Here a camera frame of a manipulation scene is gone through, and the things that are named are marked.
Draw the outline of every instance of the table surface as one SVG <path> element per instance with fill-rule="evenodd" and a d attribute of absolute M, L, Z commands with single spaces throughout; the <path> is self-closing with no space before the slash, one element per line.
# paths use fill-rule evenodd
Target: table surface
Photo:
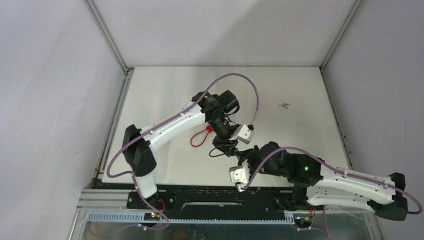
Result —
<path fill-rule="evenodd" d="M 304 149 L 328 163 L 347 167 L 327 92 L 318 67 L 136 67 L 111 145 L 107 165 L 122 147 L 125 129 L 135 124 L 142 128 L 174 113 L 204 91 L 216 78 L 227 73 L 249 77 L 259 92 L 260 106 L 255 135 L 249 145 L 239 142 L 242 151 L 273 141 L 280 147 Z M 231 90 L 240 103 L 240 111 L 231 119 L 238 124 L 250 124 L 256 107 L 255 92 L 243 78 L 230 76 L 219 81 L 209 91 L 221 94 Z M 211 158 L 211 133 L 200 147 L 190 145 L 191 137 L 207 126 L 195 126 L 164 144 L 154 157 L 153 171 L 157 184 L 234 186 L 228 168 L 237 165 L 236 157 Z M 130 170 L 121 154 L 111 173 Z M 108 178 L 104 183 L 132 183 L 129 174 Z M 256 187 L 291 187 L 283 177 L 258 174 L 252 183 Z"/>

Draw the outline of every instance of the white table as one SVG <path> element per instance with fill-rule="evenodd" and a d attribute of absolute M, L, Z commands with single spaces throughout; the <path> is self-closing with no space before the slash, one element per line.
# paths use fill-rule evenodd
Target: white table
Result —
<path fill-rule="evenodd" d="M 257 86 L 260 98 L 255 135 L 249 145 L 239 142 L 242 151 L 254 145 L 262 147 L 273 141 L 280 147 L 304 149 L 328 163 L 347 167 L 343 145 L 337 130 L 323 79 L 318 67 L 136 67 L 132 76 L 107 164 L 121 148 L 125 129 L 154 123 L 174 113 L 216 78 L 227 73 L 240 73 Z M 230 76 L 209 91 L 221 94 L 231 90 L 240 103 L 240 111 L 231 119 L 250 124 L 255 107 L 255 93 L 241 77 Z M 279 106 L 289 104 L 288 109 Z M 204 130 L 207 123 L 196 126 L 164 144 L 154 156 L 157 167 L 154 180 L 168 185 L 233 186 L 228 168 L 237 165 L 236 157 L 211 158 L 211 133 L 206 142 L 194 148 L 190 138 Z M 112 166 L 111 173 L 130 170 L 123 155 Z M 117 178 L 103 176 L 104 183 L 132 183 L 130 175 Z M 252 186 L 290 187 L 285 178 L 258 174 Z"/>

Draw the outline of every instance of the robotic arm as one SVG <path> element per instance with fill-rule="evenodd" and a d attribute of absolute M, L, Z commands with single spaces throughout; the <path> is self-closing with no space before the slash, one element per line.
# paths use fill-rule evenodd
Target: robotic arm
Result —
<path fill-rule="evenodd" d="M 212 141 L 213 146 L 227 157 L 235 156 L 238 159 L 238 165 L 229 169 L 229 175 L 231 182 L 240 192 L 250 185 L 256 175 L 251 173 L 262 164 L 259 169 L 260 174 L 284 177 L 293 184 L 291 198 L 280 201 L 281 205 L 288 210 L 339 205 L 365 209 L 382 218 L 395 221 L 403 221 L 406 218 L 408 214 L 406 198 L 402 196 L 402 193 L 388 188 L 388 185 L 391 185 L 404 190 L 405 176 L 403 174 L 374 176 L 324 163 L 344 173 L 339 174 L 328 167 L 322 167 L 321 163 L 307 154 L 289 153 L 286 150 L 270 156 L 265 163 L 262 163 L 264 158 L 280 147 L 271 141 L 261 148 L 257 145 L 244 151 L 236 148 L 239 141 L 249 144 L 254 136 L 252 125 L 230 124 L 228 115 L 240 109 L 236 96 L 229 90 L 221 95 L 208 92 L 203 97 L 202 95 L 203 92 L 196 94 L 191 101 L 166 120 L 142 128 L 131 125 L 125 130 L 123 146 L 144 135 L 123 151 L 144 198 L 149 198 L 157 191 L 152 174 L 156 167 L 153 153 L 183 131 L 208 123 L 216 133 Z M 195 102 L 197 102 L 195 106 L 184 111 Z M 351 177 L 353 175 L 378 180 L 379 183 L 385 184 L 360 180 L 357 177 Z"/>

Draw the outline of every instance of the red loop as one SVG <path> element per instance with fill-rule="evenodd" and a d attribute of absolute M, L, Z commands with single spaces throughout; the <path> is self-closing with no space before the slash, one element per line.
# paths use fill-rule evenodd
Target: red loop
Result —
<path fill-rule="evenodd" d="M 214 130 L 212 129 L 212 127 L 210 126 L 210 125 L 208 125 L 207 127 L 206 127 L 206 129 L 205 130 L 203 130 L 203 131 L 200 131 L 200 132 L 198 132 L 198 133 L 196 133 L 196 134 L 194 134 L 192 137 L 191 137 L 191 139 L 190 139 L 190 144 L 191 144 L 191 146 L 192 147 L 194 147 L 194 148 L 197 148 L 197 147 L 200 147 L 205 141 L 206 141 L 206 138 L 208 137 L 208 135 L 210 134 L 210 133 L 212 133 Z M 193 139 L 197 136 L 197 135 L 199 135 L 199 134 L 202 134 L 202 133 L 204 133 L 204 132 L 207 132 L 206 133 L 206 136 L 204 136 L 204 139 L 203 139 L 203 141 L 201 141 L 201 143 L 199 144 L 199 145 L 194 145 L 193 144 Z"/>

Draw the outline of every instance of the white wall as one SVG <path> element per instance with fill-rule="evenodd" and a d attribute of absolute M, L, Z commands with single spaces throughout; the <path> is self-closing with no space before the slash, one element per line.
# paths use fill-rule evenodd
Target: white wall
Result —
<path fill-rule="evenodd" d="M 326 81 L 353 167 L 406 175 L 424 203 L 424 1 L 368 0 L 341 42 Z M 408 202 L 410 210 L 417 207 Z M 384 220 L 391 240 L 422 239 L 424 215 Z"/>
<path fill-rule="evenodd" d="M 97 0 L 137 66 L 316 66 L 354 0 Z"/>
<path fill-rule="evenodd" d="M 123 74 L 82 0 L 0 5 L 0 239 L 65 239 Z"/>

